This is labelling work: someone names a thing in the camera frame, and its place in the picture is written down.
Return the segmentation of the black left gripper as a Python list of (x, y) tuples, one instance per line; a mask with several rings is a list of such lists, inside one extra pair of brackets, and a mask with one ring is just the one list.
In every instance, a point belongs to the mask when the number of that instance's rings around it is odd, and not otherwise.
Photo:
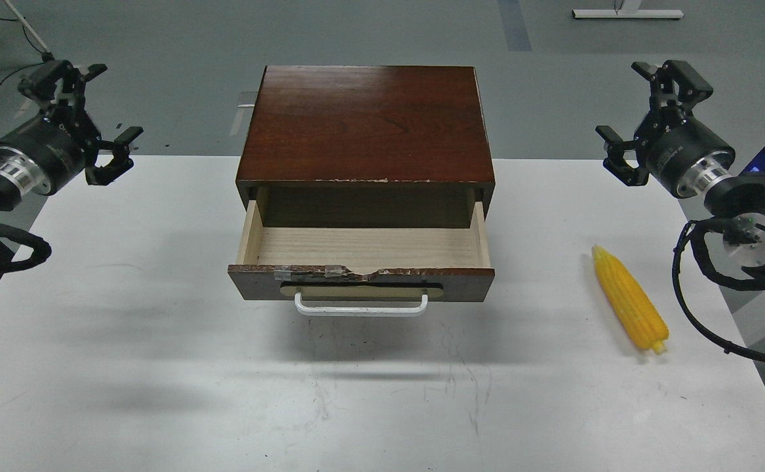
[[(133, 168), (131, 144), (144, 129), (128, 127), (113, 141), (102, 140), (85, 109), (87, 83), (107, 69), (50, 60), (23, 75), (18, 92), (40, 113), (0, 139), (0, 194), (52, 196), (84, 170), (88, 185), (107, 186)], [(100, 149), (111, 153), (102, 167), (94, 165)]]

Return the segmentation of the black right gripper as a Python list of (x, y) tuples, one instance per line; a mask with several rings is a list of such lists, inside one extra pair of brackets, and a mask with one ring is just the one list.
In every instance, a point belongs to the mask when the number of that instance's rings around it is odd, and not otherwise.
[[(692, 110), (714, 94), (714, 87), (688, 62), (667, 60), (660, 66), (632, 62), (631, 69), (651, 87), (650, 110), (634, 140), (624, 141), (610, 126), (595, 126), (603, 138), (603, 167), (626, 186), (645, 186), (650, 176), (673, 197), (697, 195), (694, 180), (706, 169), (728, 170), (735, 150), (714, 131), (682, 110)], [(635, 151), (637, 167), (624, 158)]]

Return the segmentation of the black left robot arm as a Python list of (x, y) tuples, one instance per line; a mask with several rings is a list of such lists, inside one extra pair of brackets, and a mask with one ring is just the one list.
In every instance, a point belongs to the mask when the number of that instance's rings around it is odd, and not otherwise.
[[(133, 167), (131, 144), (142, 127), (104, 140), (85, 109), (86, 85), (106, 70), (104, 64), (81, 71), (67, 60), (49, 60), (22, 78), (19, 92), (39, 111), (0, 138), (1, 212), (14, 210), (29, 192), (52, 196), (80, 173), (88, 185), (106, 186)], [(0, 238), (32, 250), (28, 259), (0, 263), (0, 275), (27, 271), (52, 254), (48, 242), (17, 227), (0, 224)]]

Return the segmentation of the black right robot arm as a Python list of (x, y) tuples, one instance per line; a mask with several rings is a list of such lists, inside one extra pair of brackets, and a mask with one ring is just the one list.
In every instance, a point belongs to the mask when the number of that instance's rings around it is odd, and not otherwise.
[(765, 292), (765, 146), (739, 174), (735, 150), (694, 116), (714, 89), (682, 60), (661, 65), (633, 62), (650, 87), (648, 110), (630, 140), (612, 128), (595, 131), (604, 140), (603, 167), (626, 186), (655, 178), (677, 199), (699, 197), (710, 217), (690, 220), (673, 250), (672, 284), (685, 318), (725, 353), (765, 363), (759, 352), (715, 334), (689, 310), (680, 284), (682, 253), (691, 246), (700, 272), (737, 292)]

